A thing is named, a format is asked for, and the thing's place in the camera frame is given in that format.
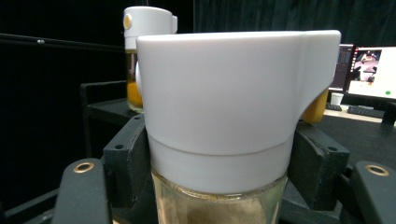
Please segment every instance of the monitor screen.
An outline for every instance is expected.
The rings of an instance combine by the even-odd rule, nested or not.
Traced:
[[[329,90],[331,91],[343,91],[346,83],[347,72],[352,60],[353,45],[352,44],[340,44],[338,50],[338,60],[335,66],[334,79]]]
[[[346,92],[396,99],[396,47],[356,47]]]

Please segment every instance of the black backdrop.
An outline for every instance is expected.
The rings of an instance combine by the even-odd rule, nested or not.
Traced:
[[[123,10],[147,2],[0,1],[0,202],[6,210],[57,189],[64,168],[85,157],[79,85],[125,79]],[[178,31],[192,33],[192,1],[148,3],[172,11]]]
[[[396,45],[396,1],[201,0],[194,32],[339,30],[342,43]]]

